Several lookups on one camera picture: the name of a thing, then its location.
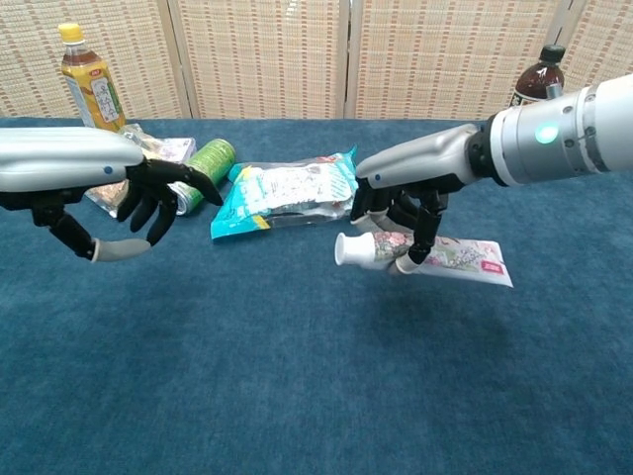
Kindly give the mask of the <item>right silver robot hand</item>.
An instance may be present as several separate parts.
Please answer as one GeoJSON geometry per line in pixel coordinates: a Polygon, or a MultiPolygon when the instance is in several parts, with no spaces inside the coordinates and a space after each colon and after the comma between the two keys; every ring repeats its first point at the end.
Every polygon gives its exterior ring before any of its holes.
{"type": "Polygon", "coordinates": [[[412,274],[432,251],[448,196],[492,175],[484,130],[462,125],[386,148],[356,166],[351,221],[411,232],[391,270],[412,274]]]}

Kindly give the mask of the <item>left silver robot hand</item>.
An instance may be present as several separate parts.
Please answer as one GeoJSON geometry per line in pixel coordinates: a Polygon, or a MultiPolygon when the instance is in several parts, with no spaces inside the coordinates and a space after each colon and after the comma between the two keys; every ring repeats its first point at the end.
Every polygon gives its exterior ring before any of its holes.
{"type": "Polygon", "coordinates": [[[210,203],[224,199],[212,178],[185,164],[151,158],[140,145],[114,132],[86,127],[12,127],[1,131],[1,206],[30,211],[35,226],[46,228],[73,253],[91,262],[131,259],[148,252],[165,236],[177,215],[171,184],[185,183],[210,203]],[[92,237],[66,206],[104,185],[127,182],[117,211],[143,238],[92,237]]]}

